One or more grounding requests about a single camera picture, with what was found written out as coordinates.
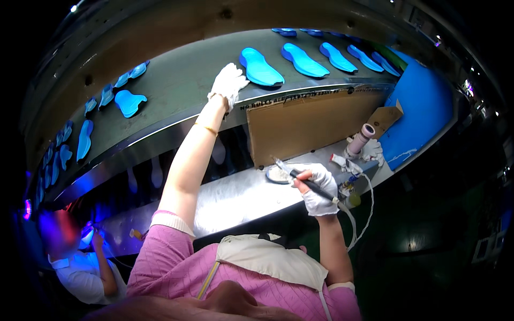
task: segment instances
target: cardboard box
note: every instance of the cardboard box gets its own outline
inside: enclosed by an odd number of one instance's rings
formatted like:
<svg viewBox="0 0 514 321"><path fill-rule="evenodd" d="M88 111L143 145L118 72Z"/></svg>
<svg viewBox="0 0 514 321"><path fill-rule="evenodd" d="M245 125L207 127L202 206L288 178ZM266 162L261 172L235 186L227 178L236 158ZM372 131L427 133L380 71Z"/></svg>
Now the cardboard box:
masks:
<svg viewBox="0 0 514 321"><path fill-rule="evenodd" d="M289 159L355 134L384 104L386 95L377 88L326 90L247 110L255 166L270 165L270 155ZM390 114L381 109L372 119L380 126L392 124Z"/></svg>
<svg viewBox="0 0 514 321"><path fill-rule="evenodd" d="M379 139L395 121L403 116L400 102L396 100L396 106L378 107L368 119L368 124L375 128L374 139Z"/></svg>

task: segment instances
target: person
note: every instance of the person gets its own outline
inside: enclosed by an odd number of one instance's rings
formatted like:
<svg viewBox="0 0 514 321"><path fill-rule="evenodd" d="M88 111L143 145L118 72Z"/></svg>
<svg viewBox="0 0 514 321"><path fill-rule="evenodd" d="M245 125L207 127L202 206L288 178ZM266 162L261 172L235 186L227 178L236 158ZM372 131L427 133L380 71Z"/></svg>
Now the person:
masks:
<svg viewBox="0 0 514 321"><path fill-rule="evenodd" d="M84 253L78 251L80 230L68 211L44 211L39 226L48 261L68 292L86 304L108 305L126 297L126 284L105 258L98 231L91 240L95 252Z"/></svg>
<svg viewBox="0 0 514 321"><path fill-rule="evenodd" d="M353 270L337 207L295 180L320 228L320 263L258 235L227 236L193 253L198 191L222 118L248 81L234 64L216 77L209 102L171 164L162 199L128 280L128 299L95 320L359 320ZM335 193L320 164L298 178Z"/></svg>

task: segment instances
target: white powder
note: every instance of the white powder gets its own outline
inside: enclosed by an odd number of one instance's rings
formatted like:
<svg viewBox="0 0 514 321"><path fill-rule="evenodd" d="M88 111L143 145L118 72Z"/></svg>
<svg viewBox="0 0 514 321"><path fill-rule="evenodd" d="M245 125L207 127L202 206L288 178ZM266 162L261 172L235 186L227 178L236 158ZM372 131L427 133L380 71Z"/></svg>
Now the white powder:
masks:
<svg viewBox="0 0 514 321"><path fill-rule="evenodd" d="M269 169L269 179L275 182L288 182L292 177L278 166Z"/></svg>

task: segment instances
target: metal table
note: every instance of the metal table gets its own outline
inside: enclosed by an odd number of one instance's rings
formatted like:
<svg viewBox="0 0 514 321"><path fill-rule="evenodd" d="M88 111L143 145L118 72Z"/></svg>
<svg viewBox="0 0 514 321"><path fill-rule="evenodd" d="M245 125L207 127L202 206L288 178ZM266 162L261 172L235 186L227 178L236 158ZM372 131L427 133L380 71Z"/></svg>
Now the metal table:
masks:
<svg viewBox="0 0 514 321"><path fill-rule="evenodd" d="M329 162L329 159L331 154L341 155L346 145L347 142L343 140L316 150L314 153L294 157L288 162L321 163L335 176L336 182L342 182L350 174L342 173L340 167ZM359 160L356 163L370 178L378 169L376 161ZM268 168L265 167L263 170L250 168L202 185L198 194L194 222L196 237L201 238L233 228L303 202L296 188L269 181L266 178ZM366 187L367 181L364 178L356 182L356 190L364 191ZM109 244L107 255L139 253L143 242L137 238L131 238L130 230L136 229L142 233L147 231L158 205L159 201L156 201L97 223L96 226L106 232L105 240Z"/></svg>

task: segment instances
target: white shirt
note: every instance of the white shirt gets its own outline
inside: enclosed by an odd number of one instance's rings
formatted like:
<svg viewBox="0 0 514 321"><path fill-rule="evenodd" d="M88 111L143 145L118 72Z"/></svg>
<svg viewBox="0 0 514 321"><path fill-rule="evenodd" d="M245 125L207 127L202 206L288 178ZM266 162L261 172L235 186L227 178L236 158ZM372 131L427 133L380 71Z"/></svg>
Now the white shirt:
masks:
<svg viewBox="0 0 514 321"><path fill-rule="evenodd" d="M71 258L48 261L55 269L61 284L77 299L86 304L111 304L125 298L127 286L123 281L120 271L114 263L107 260L118 286L118 293L105 296L103 283L100 278L100 267L96 253L83 253L77 251Z"/></svg>

